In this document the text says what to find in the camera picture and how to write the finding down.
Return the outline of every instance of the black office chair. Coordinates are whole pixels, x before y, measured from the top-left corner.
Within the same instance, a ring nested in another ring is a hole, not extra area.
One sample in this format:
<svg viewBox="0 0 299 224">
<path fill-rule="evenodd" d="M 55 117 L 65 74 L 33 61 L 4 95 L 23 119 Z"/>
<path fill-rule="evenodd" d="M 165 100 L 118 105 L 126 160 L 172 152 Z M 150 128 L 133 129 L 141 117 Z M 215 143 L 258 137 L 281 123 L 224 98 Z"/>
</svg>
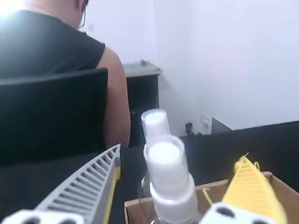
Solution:
<svg viewBox="0 0 299 224">
<path fill-rule="evenodd" d="M 0 165 L 104 149 L 107 74 L 0 78 Z"/>
</svg>

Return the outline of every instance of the man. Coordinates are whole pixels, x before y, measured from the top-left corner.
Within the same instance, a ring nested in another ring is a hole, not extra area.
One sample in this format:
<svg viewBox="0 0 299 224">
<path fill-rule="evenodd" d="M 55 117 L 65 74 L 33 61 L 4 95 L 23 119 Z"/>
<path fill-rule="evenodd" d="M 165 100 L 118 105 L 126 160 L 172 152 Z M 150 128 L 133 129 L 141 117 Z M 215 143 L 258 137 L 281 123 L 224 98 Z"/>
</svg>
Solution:
<svg viewBox="0 0 299 224">
<path fill-rule="evenodd" d="M 114 51 L 77 29 L 88 0 L 25 0 L 0 22 L 0 77 L 108 69 L 103 133 L 106 146 L 129 143 L 123 66 Z"/>
</svg>

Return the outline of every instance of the desk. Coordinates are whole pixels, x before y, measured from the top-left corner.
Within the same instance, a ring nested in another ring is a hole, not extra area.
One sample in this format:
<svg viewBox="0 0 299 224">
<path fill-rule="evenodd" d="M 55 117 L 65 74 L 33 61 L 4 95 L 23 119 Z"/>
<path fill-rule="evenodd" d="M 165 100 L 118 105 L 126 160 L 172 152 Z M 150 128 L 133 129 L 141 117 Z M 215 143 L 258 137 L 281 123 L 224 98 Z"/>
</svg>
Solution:
<svg viewBox="0 0 299 224">
<path fill-rule="evenodd" d="M 150 62 L 124 64 L 128 83 L 128 99 L 131 115 L 129 147 L 144 145 L 141 114 L 159 108 L 158 76 L 161 69 Z"/>
<path fill-rule="evenodd" d="M 184 137 L 188 167 L 196 185 L 230 178 L 234 162 L 250 152 L 269 170 L 299 191 L 299 122 L 251 128 L 210 136 Z M 123 203 L 137 198 L 146 170 L 143 147 L 124 149 L 122 178 L 117 182 L 111 224 L 124 223 Z M 96 154 L 0 168 L 0 219 L 20 209 L 35 208 L 58 184 Z"/>
</svg>

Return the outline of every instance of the ear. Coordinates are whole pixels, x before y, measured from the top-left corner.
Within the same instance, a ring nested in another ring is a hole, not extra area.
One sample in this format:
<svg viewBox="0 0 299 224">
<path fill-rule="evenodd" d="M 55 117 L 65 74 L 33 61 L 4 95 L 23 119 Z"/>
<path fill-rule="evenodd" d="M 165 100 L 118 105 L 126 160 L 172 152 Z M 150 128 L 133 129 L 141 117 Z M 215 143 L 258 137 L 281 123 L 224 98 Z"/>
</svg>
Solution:
<svg viewBox="0 0 299 224">
<path fill-rule="evenodd" d="M 86 7 L 86 0 L 75 0 L 75 4 L 78 11 L 84 11 Z"/>
</svg>

